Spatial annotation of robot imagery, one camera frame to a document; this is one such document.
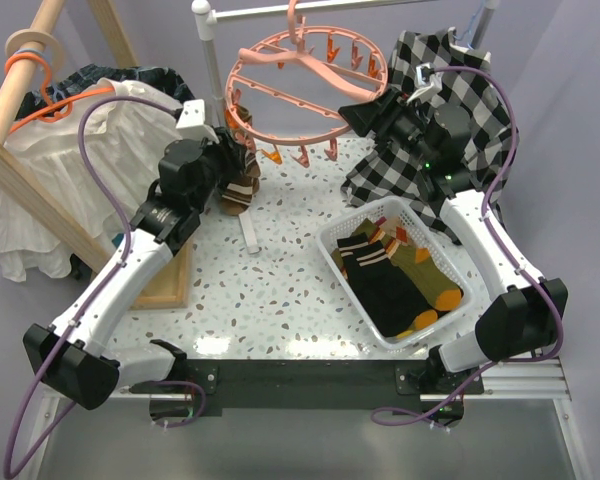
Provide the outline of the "pink round clip hanger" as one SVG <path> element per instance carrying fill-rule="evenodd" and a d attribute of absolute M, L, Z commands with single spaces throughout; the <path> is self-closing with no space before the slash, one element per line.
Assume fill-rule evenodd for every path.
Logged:
<path fill-rule="evenodd" d="M 351 128 L 338 113 L 340 103 L 365 103 L 388 86 L 388 64 L 375 43 L 333 25 L 310 25 L 298 1 L 283 7 L 286 27 L 254 45 L 241 48 L 225 82 L 225 118 L 249 147 L 256 140 L 272 146 L 262 154 L 282 162 L 278 148 L 294 147 L 294 160 L 309 166 L 308 147 L 326 142 L 329 160 L 338 157 L 337 139 Z M 241 115 L 255 101 L 271 103 L 283 118 L 307 121 L 297 133 L 269 128 Z"/>

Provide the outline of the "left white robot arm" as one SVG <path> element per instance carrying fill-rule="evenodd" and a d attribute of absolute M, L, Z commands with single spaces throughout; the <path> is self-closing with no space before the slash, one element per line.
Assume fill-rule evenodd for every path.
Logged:
<path fill-rule="evenodd" d="M 23 343 L 45 385 L 86 410 L 120 387 L 154 382 L 165 392 L 187 380 L 187 356 L 164 340 L 113 352 L 107 344 L 137 297 L 199 228 L 216 188 L 243 171 L 247 149 L 215 127 L 200 140 L 169 144 L 159 177 L 130 222 L 130 232 L 76 303 L 50 326 L 31 326 Z"/>

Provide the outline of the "brown striped sock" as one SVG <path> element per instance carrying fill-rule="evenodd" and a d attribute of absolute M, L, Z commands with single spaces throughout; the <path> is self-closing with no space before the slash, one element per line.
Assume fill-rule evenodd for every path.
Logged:
<path fill-rule="evenodd" d="M 260 179 L 242 175 L 222 184 L 219 189 L 219 205 L 222 212 L 229 216 L 238 216 L 247 211 L 260 188 Z"/>
<path fill-rule="evenodd" d="M 249 126 L 252 125 L 252 115 L 248 109 L 238 105 L 237 114 L 243 123 Z M 261 175 L 261 170 L 256 159 L 256 147 L 254 139 L 250 136 L 248 132 L 241 129 L 240 127 L 233 128 L 232 135 L 238 143 L 243 144 L 247 149 L 245 157 L 245 174 L 251 178 L 259 179 Z"/>

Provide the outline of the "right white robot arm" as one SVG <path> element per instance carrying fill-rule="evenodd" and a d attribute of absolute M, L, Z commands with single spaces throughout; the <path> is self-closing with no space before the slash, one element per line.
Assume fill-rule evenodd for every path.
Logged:
<path fill-rule="evenodd" d="M 425 118 L 396 89 L 370 102 L 343 106 L 338 113 L 356 135 L 373 134 L 380 145 L 398 146 L 420 162 L 416 182 L 425 202 L 466 248 L 487 287 L 491 304 L 474 329 L 431 353 L 425 369 L 428 386 L 449 392 L 463 370 L 523 361 L 538 349 L 555 357 L 564 340 L 567 288 L 528 264 L 464 165 L 469 114 L 444 104 Z"/>

